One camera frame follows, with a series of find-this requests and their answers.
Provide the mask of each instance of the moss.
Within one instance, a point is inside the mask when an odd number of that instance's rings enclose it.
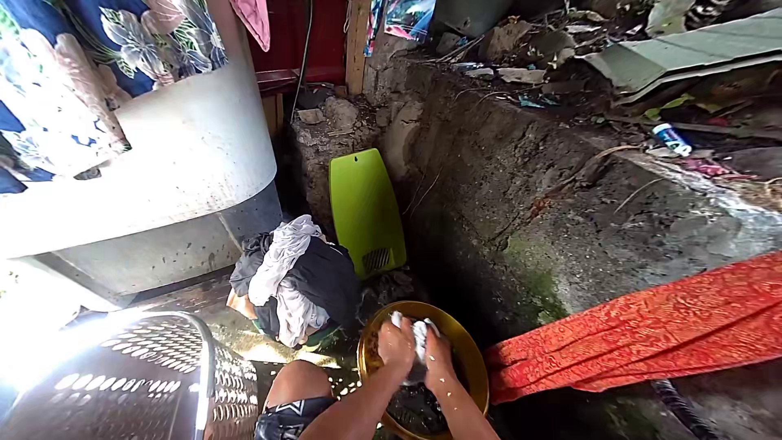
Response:
[[[603,410],[608,416],[608,426],[617,438],[628,440],[656,440],[660,438],[657,428],[649,421],[634,403],[625,399],[606,402]]]
[[[518,274],[520,298],[535,306],[531,319],[537,325],[552,323],[568,315],[557,296],[554,259],[547,252],[545,243],[525,240],[518,233],[508,237],[503,253],[511,270]]]

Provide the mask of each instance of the hand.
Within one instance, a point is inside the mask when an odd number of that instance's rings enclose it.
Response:
[[[429,328],[426,334],[426,378],[424,385],[437,396],[439,391],[451,388],[458,382],[454,364],[451,361],[450,343],[444,337],[437,337],[435,331]]]
[[[378,354],[387,366],[397,367],[407,376],[415,359],[413,324],[408,318],[402,318],[401,328],[393,325],[391,319],[383,323],[378,334]]]

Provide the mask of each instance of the leg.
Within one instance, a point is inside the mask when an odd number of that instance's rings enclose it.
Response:
[[[282,367],[266,397],[264,408],[313,397],[331,397],[328,374],[313,363],[296,360]]]

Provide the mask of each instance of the black hose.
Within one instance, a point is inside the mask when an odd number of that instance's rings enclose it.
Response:
[[[651,387],[671,413],[689,429],[698,440],[723,440],[695,413],[689,399],[676,390],[669,379],[652,380]]]

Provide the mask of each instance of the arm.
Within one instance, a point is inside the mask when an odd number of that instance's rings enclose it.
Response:
[[[437,398],[454,440],[500,440],[456,378],[448,341],[437,337],[431,328],[426,336],[426,368],[424,384]]]
[[[410,372],[415,357],[413,329],[409,319],[402,328],[390,320],[378,335],[378,353],[385,365],[363,387],[331,405],[299,436],[299,440],[369,440],[386,411],[393,393]]]

